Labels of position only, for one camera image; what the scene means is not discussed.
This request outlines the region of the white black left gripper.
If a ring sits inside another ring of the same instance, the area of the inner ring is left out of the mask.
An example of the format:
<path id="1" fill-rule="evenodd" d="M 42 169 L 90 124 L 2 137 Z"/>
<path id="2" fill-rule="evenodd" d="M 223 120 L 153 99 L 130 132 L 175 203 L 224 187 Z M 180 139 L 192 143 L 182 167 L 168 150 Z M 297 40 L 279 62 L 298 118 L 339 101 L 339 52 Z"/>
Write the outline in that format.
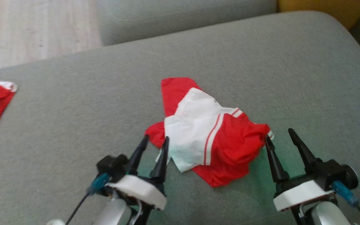
<path id="1" fill-rule="evenodd" d="M 146 204 L 152 205 L 158 210 L 164 210 L 167 202 L 166 196 L 160 192 L 157 187 L 136 176 L 138 174 L 137 170 L 141 157 L 146 150 L 148 142 L 149 135 L 146 134 L 129 158 L 125 166 L 126 174 L 129 175 L 125 175 L 118 182 L 108 182 L 105 186 L 114 188 L 129 197 L 136 198 Z M 169 142 L 170 139 L 166 136 L 158 161 L 150 172 L 150 178 L 154 183 L 164 183 L 166 180 Z"/>

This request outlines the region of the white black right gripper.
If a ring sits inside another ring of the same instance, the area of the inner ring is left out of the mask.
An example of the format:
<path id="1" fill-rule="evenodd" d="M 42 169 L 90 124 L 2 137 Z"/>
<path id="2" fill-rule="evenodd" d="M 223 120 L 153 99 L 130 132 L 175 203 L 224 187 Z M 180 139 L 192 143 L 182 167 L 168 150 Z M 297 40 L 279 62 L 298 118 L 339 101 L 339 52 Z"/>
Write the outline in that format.
<path id="1" fill-rule="evenodd" d="M 313 173 L 315 164 L 321 162 L 321 159 L 314 156 L 294 129 L 289 128 L 288 133 L 293 144 L 299 151 L 305 166 L 305 172 Z M 321 188 L 314 180 L 316 178 L 315 175 L 300 175 L 289 179 L 289 174 L 284 170 L 277 157 L 275 146 L 268 134 L 265 137 L 265 146 L 272 180 L 276 183 L 274 205 L 277 211 L 285 211 L 291 207 L 317 200 L 334 193 L 331 189 L 326 191 Z"/>

